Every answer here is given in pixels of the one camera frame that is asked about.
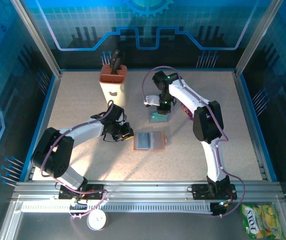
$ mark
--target gear graphic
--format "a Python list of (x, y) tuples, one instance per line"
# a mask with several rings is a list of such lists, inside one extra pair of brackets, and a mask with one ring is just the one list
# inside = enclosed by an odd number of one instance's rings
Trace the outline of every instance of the gear graphic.
[(13, 5), (10, 0), (0, 0), (0, 22), (8, 21), (13, 14)]
[(130, 9), (133, 14), (138, 16), (156, 17), (156, 14), (162, 14), (168, 10), (168, 6), (173, 4), (173, 0), (123, 0), (123, 4)]

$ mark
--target white label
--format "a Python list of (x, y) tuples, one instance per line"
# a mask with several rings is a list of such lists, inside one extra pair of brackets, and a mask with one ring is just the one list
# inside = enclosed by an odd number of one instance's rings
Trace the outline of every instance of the white label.
[(245, 208), (249, 230), (251, 234), (258, 234), (258, 225), (256, 222), (254, 210), (250, 207)]

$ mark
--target speckled countertop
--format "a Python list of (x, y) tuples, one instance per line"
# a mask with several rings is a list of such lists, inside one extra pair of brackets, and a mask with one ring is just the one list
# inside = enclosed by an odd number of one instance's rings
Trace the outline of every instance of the speckled countertop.
[[(107, 109), (99, 74), (98, 71), (63, 73), (49, 127), (72, 127)], [(89, 180), (205, 180), (204, 151), (192, 132), (192, 121), (180, 104), (172, 108), (169, 122), (149, 123), (141, 90), (145, 74), (145, 71), (127, 73), (130, 93), (125, 114), (135, 132), (165, 131), (165, 150), (134, 151), (133, 139), (108, 143), (96, 137), (74, 148), (71, 166)], [(230, 139), (222, 144), (227, 171), (244, 180), (262, 180), (232, 73), (182, 71), (181, 75), (197, 93), (221, 105), (224, 130)], [(152, 76), (145, 84), (148, 95), (159, 94)], [(33, 180), (42, 180), (38, 168)]]

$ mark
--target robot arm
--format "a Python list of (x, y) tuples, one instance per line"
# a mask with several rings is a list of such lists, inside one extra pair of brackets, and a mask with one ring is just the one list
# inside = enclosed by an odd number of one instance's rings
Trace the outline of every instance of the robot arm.
[[(219, 125), (223, 129), (224, 126), (219, 103), (217, 101), (210, 102), (204, 99), (191, 89), (184, 80), (181, 80), (184, 85), (183, 87), (176, 73), (166, 76), (163, 71), (159, 71), (154, 75), (153, 81), (162, 93), (159, 96), (147, 96), (144, 104), (147, 107), (150, 105), (157, 106), (157, 112), (164, 115), (170, 113), (171, 103), (175, 104), (176, 99), (179, 99), (191, 113), (193, 113), (193, 132), (204, 148), (207, 162), (208, 190), (213, 196), (222, 192), (225, 193), (226, 189), (230, 188), (229, 177), (219, 166), (218, 158), (224, 168), (220, 142), (217, 143), (218, 150), (216, 150), (215, 146), (216, 142), (221, 139), (221, 133), (202, 101), (210, 106)], [(202, 101), (197, 99), (186, 89), (193, 92)]]
[[(87, 123), (99, 119), (103, 114), (104, 112), (91, 116)], [(68, 128), (56, 130), (52, 127), (45, 130), (34, 150), (31, 162), (40, 168), (55, 140), (67, 130)], [(65, 135), (50, 154), (44, 171), (72, 189), (83, 191), (87, 185), (87, 180), (69, 166), (72, 150), (91, 138), (106, 134), (110, 134), (115, 142), (127, 140), (134, 136), (129, 123), (126, 122), (124, 110), (117, 105), (112, 107), (111, 112), (104, 119), (81, 126)]]

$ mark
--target yellow snack bag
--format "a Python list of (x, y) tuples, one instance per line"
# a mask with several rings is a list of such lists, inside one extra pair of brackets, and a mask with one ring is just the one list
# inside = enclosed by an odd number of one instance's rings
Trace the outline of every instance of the yellow snack bag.
[(274, 205), (242, 204), (243, 228), (250, 239), (286, 240)]

